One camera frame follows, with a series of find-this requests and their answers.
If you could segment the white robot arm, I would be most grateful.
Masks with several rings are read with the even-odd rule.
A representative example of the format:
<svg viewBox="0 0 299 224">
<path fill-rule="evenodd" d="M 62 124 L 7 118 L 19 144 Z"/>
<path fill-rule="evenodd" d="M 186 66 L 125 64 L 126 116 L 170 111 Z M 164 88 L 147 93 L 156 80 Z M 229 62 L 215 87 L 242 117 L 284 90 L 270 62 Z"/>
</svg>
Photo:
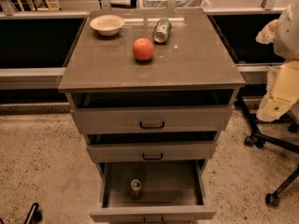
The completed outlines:
<svg viewBox="0 0 299 224">
<path fill-rule="evenodd" d="M 268 68 L 266 95 L 256 114 L 259 120 L 272 122 L 299 100 L 299 0 L 293 0 L 277 20 L 268 22 L 256 41 L 272 43 L 276 55 L 284 59 L 282 65 Z"/>
</svg>

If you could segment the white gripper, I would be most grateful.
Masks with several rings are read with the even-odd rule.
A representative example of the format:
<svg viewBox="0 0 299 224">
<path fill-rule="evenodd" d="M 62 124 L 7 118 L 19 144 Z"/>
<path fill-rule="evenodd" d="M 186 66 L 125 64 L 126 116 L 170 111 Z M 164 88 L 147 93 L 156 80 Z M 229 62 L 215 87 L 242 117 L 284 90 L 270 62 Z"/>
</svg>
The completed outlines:
<svg viewBox="0 0 299 224">
<path fill-rule="evenodd" d="M 268 68 L 266 95 L 256 117 L 265 122 L 279 119 L 299 100 L 299 62 L 288 61 Z"/>
</svg>

